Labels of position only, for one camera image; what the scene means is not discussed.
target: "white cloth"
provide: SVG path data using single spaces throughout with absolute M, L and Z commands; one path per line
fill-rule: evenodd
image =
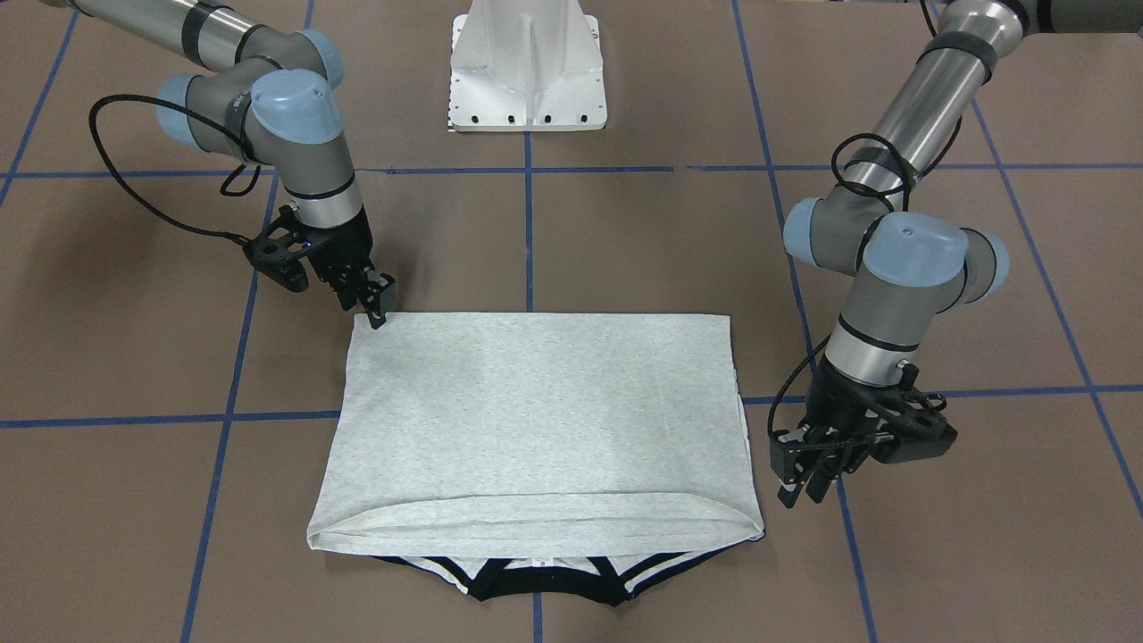
M 358 315 L 309 544 L 464 590 L 489 560 L 622 573 L 757 540 L 729 339 L 708 314 Z

